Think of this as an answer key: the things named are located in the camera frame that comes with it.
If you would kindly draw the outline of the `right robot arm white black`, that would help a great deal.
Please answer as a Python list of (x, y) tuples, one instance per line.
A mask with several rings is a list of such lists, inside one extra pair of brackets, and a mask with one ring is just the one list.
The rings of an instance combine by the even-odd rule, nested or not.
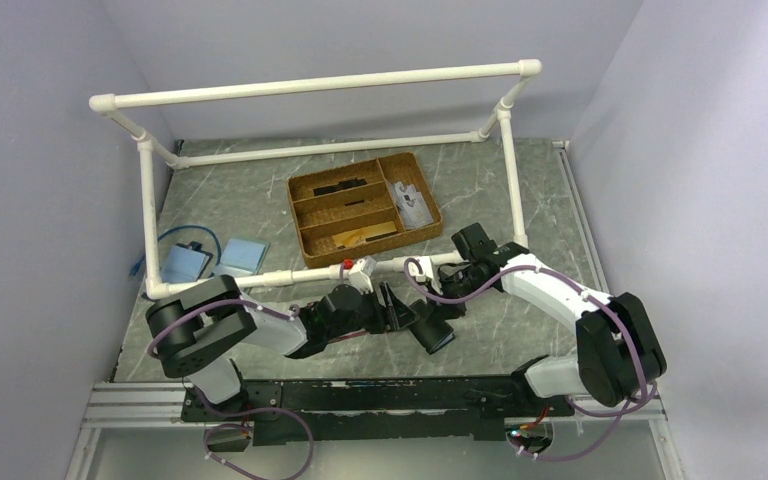
[(462, 305), (493, 288), (540, 309), (572, 332), (565, 356), (535, 358), (514, 371), (511, 401), (534, 415), (551, 397), (588, 395), (605, 407), (645, 402), (667, 362), (643, 302), (612, 296), (552, 269), (526, 247), (497, 244), (474, 223), (452, 237), (464, 268), (441, 280), (447, 302)]

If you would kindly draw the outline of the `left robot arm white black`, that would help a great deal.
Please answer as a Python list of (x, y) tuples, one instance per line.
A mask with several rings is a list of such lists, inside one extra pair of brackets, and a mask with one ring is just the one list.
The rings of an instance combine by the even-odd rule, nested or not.
[(188, 380), (224, 420), (239, 417), (248, 402), (242, 373), (228, 355), (236, 345), (304, 359), (343, 337), (391, 329), (377, 295), (348, 284), (305, 306), (280, 308), (256, 302), (228, 275), (155, 301), (145, 318), (148, 355), (167, 377)]

